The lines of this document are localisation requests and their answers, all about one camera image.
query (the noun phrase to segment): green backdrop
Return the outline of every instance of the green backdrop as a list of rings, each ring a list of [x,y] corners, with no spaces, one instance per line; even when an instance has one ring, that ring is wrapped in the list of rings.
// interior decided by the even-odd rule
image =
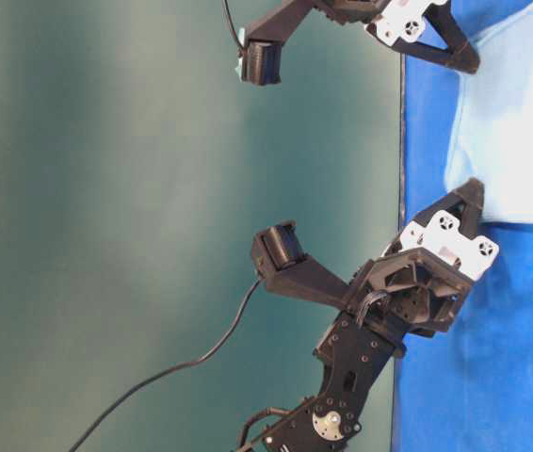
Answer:
[[[276,0],[232,0],[240,26]],[[0,451],[65,451],[133,383],[210,347],[254,233],[298,221],[348,279],[396,230],[398,58],[313,13],[283,83],[237,81],[220,4],[0,0]],[[335,312],[259,290],[213,361],[117,410],[85,451],[228,451],[295,407]],[[389,447],[391,369],[351,451]]]

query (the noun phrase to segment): blue cloth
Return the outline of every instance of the blue cloth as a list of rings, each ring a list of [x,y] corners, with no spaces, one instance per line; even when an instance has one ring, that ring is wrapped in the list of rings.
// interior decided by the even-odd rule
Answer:
[[[533,3],[478,34],[482,64],[460,75],[446,189],[476,177],[483,219],[533,223]]]
[[[453,0],[453,13],[474,36],[529,3]],[[436,41],[431,31],[428,39]],[[445,193],[459,77],[408,58],[406,83],[411,219]],[[406,340],[396,373],[396,452],[533,451],[533,225],[492,223],[482,233],[501,251],[451,331]]]

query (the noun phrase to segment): robotic arm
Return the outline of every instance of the robotic arm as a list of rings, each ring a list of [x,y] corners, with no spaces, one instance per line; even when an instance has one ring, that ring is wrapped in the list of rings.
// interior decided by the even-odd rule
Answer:
[[[240,30],[241,80],[259,86],[280,83],[283,45],[313,8],[340,25],[363,23],[368,33],[401,54],[466,73],[475,73],[479,66],[476,51],[451,14],[451,0],[283,0]],[[417,42],[426,21],[443,38],[445,49]]]
[[[305,253],[295,223],[254,237],[251,258],[266,290],[327,304],[340,313],[317,344],[323,363],[318,395],[292,411],[270,408],[244,426],[236,452],[262,443],[269,452],[342,450],[362,426],[357,421],[369,389],[407,333],[432,337],[447,331],[474,283],[499,249],[477,235],[484,199],[472,179],[420,212],[383,255],[345,283]],[[270,415],[275,425],[248,441],[250,427]]]

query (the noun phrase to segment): black cable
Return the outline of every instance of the black cable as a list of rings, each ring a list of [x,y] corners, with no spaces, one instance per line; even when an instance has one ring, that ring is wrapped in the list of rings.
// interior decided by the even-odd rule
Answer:
[[[244,51],[244,46],[239,41],[239,37],[237,36],[237,32],[235,31],[235,25],[233,25],[233,19],[231,18],[231,11],[229,11],[228,0],[222,0],[222,10],[225,14],[225,23],[227,24],[227,27],[229,28],[229,31],[231,32],[231,36],[233,37],[233,40],[235,41],[235,45],[239,49],[239,52],[242,53]]]
[[[256,424],[258,421],[265,419],[269,416],[279,416],[284,417],[287,414],[289,414],[290,411],[284,410],[281,408],[265,408],[261,412],[257,412],[254,416],[252,416],[248,421],[246,421],[246,424],[244,424],[244,427],[241,429],[241,433],[239,434],[239,439],[237,440],[237,448],[241,448],[244,445],[246,445],[246,441],[248,440],[248,433],[250,433],[250,428],[254,424]]]
[[[357,325],[362,327],[371,305],[380,299],[385,299],[386,297],[388,297],[388,292],[385,290],[374,290],[373,292],[369,292],[361,302],[359,310],[357,311]]]
[[[166,370],[163,370],[162,372],[158,374],[155,374],[153,377],[149,377],[148,379],[145,379],[141,383],[136,384],[131,389],[126,391],[114,403],[112,403],[104,412],[102,412],[101,415],[97,419],[95,419],[95,421],[90,425],[89,428],[87,428],[87,430],[78,439],[78,441],[76,441],[76,443],[74,443],[74,445],[70,448],[70,452],[74,452],[75,450],[78,450],[78,447],[80,447],[80,445],[90,436],[90,434],[97,427],[99,427],[99,425],[104,421],[104,419],[106,419],[109,414],[111,414],[114,410],[116,410],[124,400],[126,400],[128,397],[130,397],[135,392],[137,392],[139,389],[142,389],[148,384],[151,384],[157,379],[161,379],[168,374],[171,374],[178,370],[186,369],[188,367],[193,367],[211,358],[224,345],[224,343],[227,342],[227,339],[231,337],[231,335],[235,331],[235,328],[237,328],[237,325],[239,324],[239,320],[241,320],[241,316],[244,314],[244,311],[246,310],[246,306],[248,306],[248,301],[250,300],[251,294],[254,293],[254,290],[256,290],[256,287],[258,287],[258,284],[260,284],[260,282],[261,281],[258,280],[252,285],[250,290],[246,293],[244,298],[241,300],[241,304],[239,305],[239,308],[237,309],[237,314],[235,316],[233,323],[231,324],[231,327],[229,327],[229,329],[224,333],[224,335],[218,340],[218,342],[212,348],[208,350],[208,352],[205,355],[201,356],[197,360],[176,364],[173,367],[170,367]]]

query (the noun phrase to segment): blue table surface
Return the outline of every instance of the blue table surface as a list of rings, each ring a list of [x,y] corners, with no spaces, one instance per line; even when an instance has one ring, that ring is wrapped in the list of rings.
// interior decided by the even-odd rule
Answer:
[[[453,0],[452,7],[474,36],[529,3]],[[437,41],[431,32],[425,39]],[[407,59],[407,218],[445,193],[458,90],[456,73]],[[533,451],[533,225],[482,230],[501,253],[449,334],[406,340],[396,372],[396,452]]]

